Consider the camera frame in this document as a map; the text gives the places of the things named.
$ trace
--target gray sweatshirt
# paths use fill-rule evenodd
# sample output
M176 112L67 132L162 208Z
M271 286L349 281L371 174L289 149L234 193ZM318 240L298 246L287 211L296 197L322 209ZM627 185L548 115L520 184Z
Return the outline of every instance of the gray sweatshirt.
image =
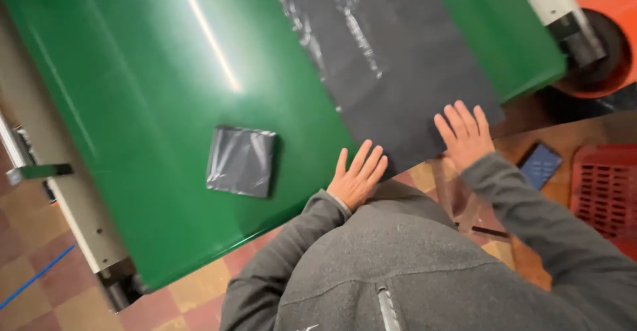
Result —
M320 191L230 281L220 329L637 330L635 262L497 154L460 177L541 256L551 292L413 188L389 184L354 215Z

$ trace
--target orange machine part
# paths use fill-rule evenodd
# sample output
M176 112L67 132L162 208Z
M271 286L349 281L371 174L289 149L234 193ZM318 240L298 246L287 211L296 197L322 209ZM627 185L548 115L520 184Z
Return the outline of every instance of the orange machine part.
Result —
M624 60L597 91L569 91L564 85L559 88L579 98L599 98L612 94L637 81L637 0L576 0L583 9L591 9L613 20L624 33L628 50Z

